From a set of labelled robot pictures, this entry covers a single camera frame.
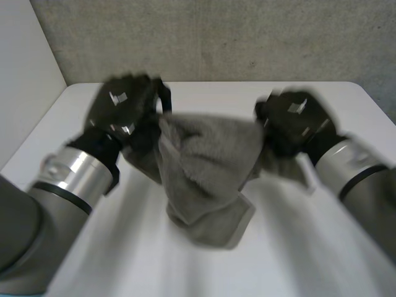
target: white table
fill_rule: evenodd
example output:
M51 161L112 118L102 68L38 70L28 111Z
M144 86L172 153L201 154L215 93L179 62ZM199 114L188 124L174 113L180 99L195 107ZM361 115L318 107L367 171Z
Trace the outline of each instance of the white table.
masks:
M174 82L174 111L252 118L257 97L310 87L353 132L396 163L396 127L349 82ZM26 189L43 157L74 137L100 84L68 87L1 171ZM119 186L102 198L48 296L396 296L396 270L322 188L308 163L313 193L287 181L251 181L256 206L232 251L196 247L166 216L161 186L119 160Z

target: silver metal cylinder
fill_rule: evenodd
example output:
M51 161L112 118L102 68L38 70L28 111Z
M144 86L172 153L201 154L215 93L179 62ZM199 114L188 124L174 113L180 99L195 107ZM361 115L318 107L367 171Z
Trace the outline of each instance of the silver metal cylinder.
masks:
M64 147L44 162L37 182L51 184L70 192L94 208L109 188L110 170L93 156L72 147Z
M377 165L382 162L366 148L348 139L328 150L315 167L323 184L338 196L351 179Z

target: gray towel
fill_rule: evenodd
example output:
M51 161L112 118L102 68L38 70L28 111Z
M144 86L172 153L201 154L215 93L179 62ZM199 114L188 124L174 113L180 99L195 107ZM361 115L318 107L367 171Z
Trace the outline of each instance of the gray towel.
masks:
M144 155L131 148L123 154L163 184L169 218L196 243L221 248L238 244L254 213L240 190L261 168L306 183L294 159L277 160L263 149L265 133L259 123L166 114L159 126L158 147Z

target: black ring band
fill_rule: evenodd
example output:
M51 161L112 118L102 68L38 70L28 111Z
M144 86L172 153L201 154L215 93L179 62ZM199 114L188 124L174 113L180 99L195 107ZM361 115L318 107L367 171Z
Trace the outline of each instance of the black ring band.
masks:
M347 196L349 191L352 190L352 188L355 187L358 183L360 183L365 178L368 178L370 175L386 169L388 169L388 167L386 167L385 165L374 165L372 167L363 170L361 173L355 175L353 178L349 180L349 182L346 183L346 185L342 188L340 195L338 195L338 197L340 198L341 201L344 201L345 196Z
M55 186L53 184L44 183L43 181L38 181L33 185L32 188L41 189L47 192L54 193L55 195L58 195L59 197L62 197L63 199L66 199L67 201L73 203L75 206L77 206L87 215L90 215L92 211L91 206L88 203L86 203L86 201L82 200L80 197L77 197L73 193L70 193L69 191L62 189L61 187Z

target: concrete wall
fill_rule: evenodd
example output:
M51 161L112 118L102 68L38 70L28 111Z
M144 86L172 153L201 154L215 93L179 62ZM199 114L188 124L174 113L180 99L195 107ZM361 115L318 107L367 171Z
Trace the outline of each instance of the concrete wall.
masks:
M29 1L0 0L0 169L65 88Z
M347 80L396 121L395 0L32 0L68 84Z

